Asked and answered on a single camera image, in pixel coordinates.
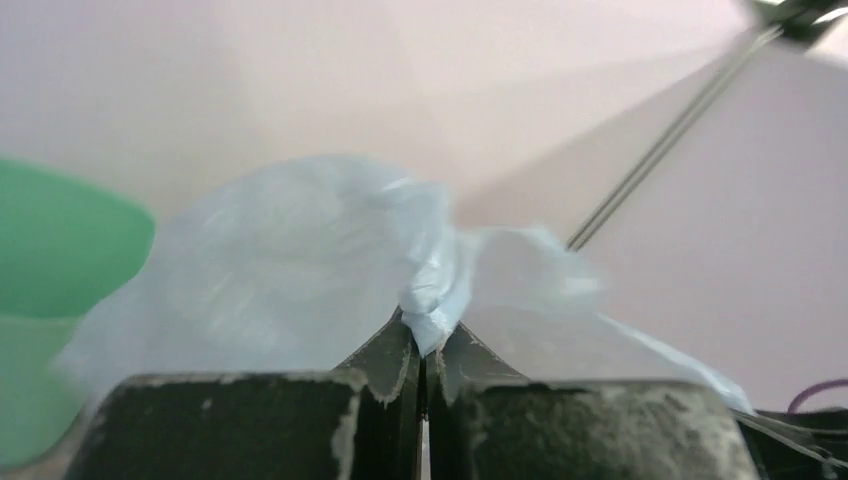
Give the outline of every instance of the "green object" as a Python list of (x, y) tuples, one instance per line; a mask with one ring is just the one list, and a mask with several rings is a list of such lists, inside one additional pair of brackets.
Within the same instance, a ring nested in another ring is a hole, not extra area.
[(127, 200), (0, 158), (0, 468), (35, 460), (73, 423), (83, 401), (51, 361), (138, 273), (154, 232)]

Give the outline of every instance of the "white plastic bag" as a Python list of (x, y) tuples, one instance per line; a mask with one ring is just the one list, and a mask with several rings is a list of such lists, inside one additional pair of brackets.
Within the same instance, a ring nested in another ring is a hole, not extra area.
[(698, 360), (598, 313), (583, 258), (544, 229), (479, 232), (462, 322), (510, 366), (544, 380), (679, 379), (753, 413), (745, 392)]
[(327, 370), (400, 304), (419, 350), (461, 319), (539, 379), (671, 378), (752, 411), (709, 367), (599, 315), (601, 285), (544, 229), (459, 233), (443, 187), (349, 156), (266, 167), (157, 235), (59, 365), (101, 400), (140, 373)]
[[(450, 211), (441, 185), (358, 157), (265, 167), (160, 228), (142, 271), (85, 316), (58, 366), (94, 404), (140, 373), (333, 368), (450, 250)], [(439, 272), (428, 278), (450, 282)]]

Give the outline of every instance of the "thin metal wire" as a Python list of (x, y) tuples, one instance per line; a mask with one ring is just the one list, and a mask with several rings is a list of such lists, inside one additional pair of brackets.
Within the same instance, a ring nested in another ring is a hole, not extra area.
[(666, 153), (701, 117), (710, 105), (724, 92), (742, 68), (750, 61), (754, 53), (763, 45), (780, 36), (779, 27), (771, 27), (757, 34), (753, 39), (747, 39), (738, 51), (728, 60), (727, 64), (704, 87), (695, 99), (686, 107), (683, 113), (663, 133), (656, 143), (648, 150), (636, 166), (628, 172), (616, 188), (595, 209), (589, 218), (583, 222), (577, 232), (568, 240), (570, 250), (579, 250), (606, 223), (610, 216), (633, 193), (640, 183), (657, 166)]

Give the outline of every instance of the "crumpled plastic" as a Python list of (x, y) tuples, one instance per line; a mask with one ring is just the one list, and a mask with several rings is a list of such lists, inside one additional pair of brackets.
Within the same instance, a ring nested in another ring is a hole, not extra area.
[(164, 225), (57, 365), (92, 405), (135, 374), (329, 370), (399, 305), (422, 355), (461, 320), (533, 378), (690, 380), (753, 411), (718, 372), (599, 314), (602, 283), (547, 230), (461, 232), (451, 215), (443, 185), (362, 157), (262, 168)]

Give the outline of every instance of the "pink wall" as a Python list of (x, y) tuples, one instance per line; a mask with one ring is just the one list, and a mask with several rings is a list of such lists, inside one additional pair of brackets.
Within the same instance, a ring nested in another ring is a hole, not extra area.
[[(772, 46), (584, 248), (605, 309), (759, 408), (848, 377), (848, 71)], [(848, 390), (807, 407), (848, 404)]]
[[(0, 152), (167, 218), (258, 165), (357, 151), (450, 183), (469, 223), (567, 234), (706, 76), (662, 92), (748, 27), (737, 3), (6, 0)], [(498, 193), (534, 178), (547, 199)]]

